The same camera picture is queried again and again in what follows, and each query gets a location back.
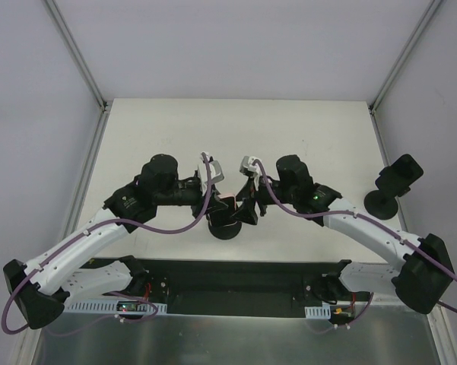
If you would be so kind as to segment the pink case smartphone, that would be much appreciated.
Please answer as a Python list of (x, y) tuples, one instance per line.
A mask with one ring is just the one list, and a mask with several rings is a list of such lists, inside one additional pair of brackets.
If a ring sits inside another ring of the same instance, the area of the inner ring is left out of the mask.
[(236, 212), (234, 194), (214, 195), (209, 203), (206, 217), (209, 228), (228, 228), (236, 225), (233, 215)]

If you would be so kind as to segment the black round-base phone stand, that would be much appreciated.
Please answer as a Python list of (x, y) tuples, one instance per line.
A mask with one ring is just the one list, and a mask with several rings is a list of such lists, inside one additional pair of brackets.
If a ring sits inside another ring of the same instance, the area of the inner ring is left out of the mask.
[(382, 191), (373, 190), (366, 194), (363, 204), (369, 214), (381, 221), (387, 221), (397, 215), (399, 210), (398, 199), (410, 191), (411, 189), (407, 188), (395, 197), (386, 197)]

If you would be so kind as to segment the black case smartphone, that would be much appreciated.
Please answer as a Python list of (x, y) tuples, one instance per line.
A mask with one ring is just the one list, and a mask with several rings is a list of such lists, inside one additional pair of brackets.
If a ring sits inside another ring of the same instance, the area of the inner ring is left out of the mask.
[(387, 197), (402, 197), (423, 174), (420, 164), (410, 154), (403, 154), (379, 173), (375, 184)]

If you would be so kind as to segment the black gooseneck phone stand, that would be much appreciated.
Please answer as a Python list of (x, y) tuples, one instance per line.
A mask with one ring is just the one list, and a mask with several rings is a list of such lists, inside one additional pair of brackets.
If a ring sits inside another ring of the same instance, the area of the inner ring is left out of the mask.
[(242, 226), (243, 225), (241, 222), (219, 227), (215, 227), (209, 224), (208, 229), (211, 235), (219, 240), (231, 240), (240, 233)]

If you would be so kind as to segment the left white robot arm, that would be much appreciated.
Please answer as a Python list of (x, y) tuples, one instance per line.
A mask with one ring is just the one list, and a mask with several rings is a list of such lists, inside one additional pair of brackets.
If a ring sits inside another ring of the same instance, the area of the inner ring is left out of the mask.
[[(60, 243), (26, 262), (11, 260), (3, 268), (10, 297), (2, 312), (2, 331), (15, 335), (41, 329), (65, 309), (101, 294), (125, 291), (139, 295), (147, 272), (132, 256), (116, 259), (102, 268), (85, 264), (97, 253), (141, 228), (161, 235), (178, 235), (195, 227), (212, 209), (215, 185), (223, 180), (221, 165), (203, 152), (194, 176), (180, 179), (177, 160), (158, 154), (139, 175), (117, 189), (95, 215)], [(194, 220), (166, 230), (148, 225), (160, 206), (189, 206)]]

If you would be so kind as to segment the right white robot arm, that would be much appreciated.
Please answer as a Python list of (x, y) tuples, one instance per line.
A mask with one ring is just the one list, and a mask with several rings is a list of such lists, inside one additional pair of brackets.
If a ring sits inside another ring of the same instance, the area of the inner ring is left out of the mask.
[(281, 157), (278, 178), (265, 172), (257, 157), (245, 156), (240, 172), (247, 182), (237, 195), (234, 217), (255, 225), (270, 205), (287, 214), (339, 232), (384, 259), (374, 264), (349, 262), (327, 280), (328, 294), (344, 300), (353, 292), (396, 295), (413, 311), (428, 314), (437, 305), (455, 273), (444, 241), (432, 233), (421, 237), (390, 227), (360, 211), (334, 189), (313, 182), (307, 165), (295, 154)]

